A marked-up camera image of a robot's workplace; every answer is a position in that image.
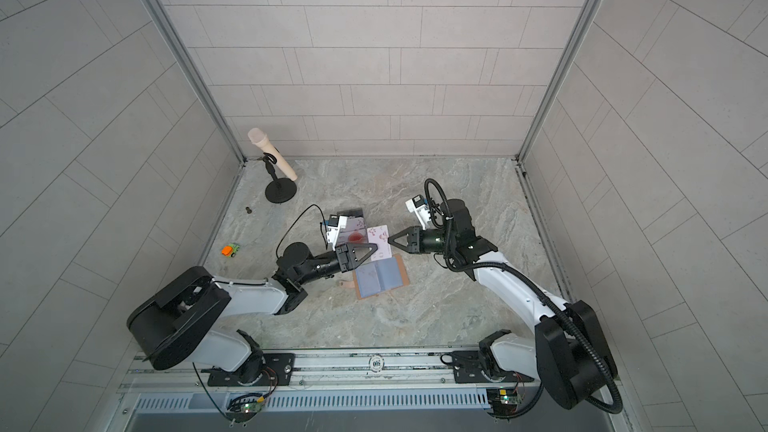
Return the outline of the clear acrylic card holder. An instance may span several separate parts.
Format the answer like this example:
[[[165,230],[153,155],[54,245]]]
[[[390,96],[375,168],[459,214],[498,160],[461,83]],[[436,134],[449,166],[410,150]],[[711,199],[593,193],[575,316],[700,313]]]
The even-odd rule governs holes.
[[[367,227],[362,208],[346,209],[338,212],[339,217],[346,217],[344,227],[339,229],[337,245],[346,243],[367,243]]]

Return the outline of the pink leather card wallet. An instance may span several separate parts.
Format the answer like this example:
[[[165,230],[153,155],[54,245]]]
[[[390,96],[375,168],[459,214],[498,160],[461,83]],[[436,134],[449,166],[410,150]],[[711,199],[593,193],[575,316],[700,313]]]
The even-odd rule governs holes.
[[[353,271],[351,279],[341,279],[337,286],[355,292],[358,300],[380,295],[410,284],[403,258],[390,258],[366,263]]]

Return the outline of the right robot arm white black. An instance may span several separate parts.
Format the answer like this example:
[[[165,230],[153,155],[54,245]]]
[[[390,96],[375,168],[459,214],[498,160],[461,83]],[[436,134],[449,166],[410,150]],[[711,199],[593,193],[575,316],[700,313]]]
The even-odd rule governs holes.
[[[441,204],[417,195],[406,207],[419,223],[389,237],[390,245],[408,254],[439,254],[452,272],[495,293],[532,331],[524,345],[510,332],[486,338],[481,360],[487,375],[520,372],[535,377],[555,402],[571,409],[586,401],[618,414],[623,400],[618,370],[594,309],[568,302],[515,269],[498,247],[479,236],[465,203]]]

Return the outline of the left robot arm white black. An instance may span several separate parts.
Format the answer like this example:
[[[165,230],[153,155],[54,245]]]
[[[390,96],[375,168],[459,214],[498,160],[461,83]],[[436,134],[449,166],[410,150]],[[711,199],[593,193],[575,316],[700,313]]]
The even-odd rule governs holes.
[[[194,266],[138,306],[126,326],[156,370],[191,361],[251,385],[266,367],[263,351],[246,332],[217,328],[218,319],[288,314],[307,297],[304,284],[353,271],[377,250],[375,244],[347,243],[314,256],[305,243],[295,242],[277,259],[275,274],[263,281],[225,279]]]

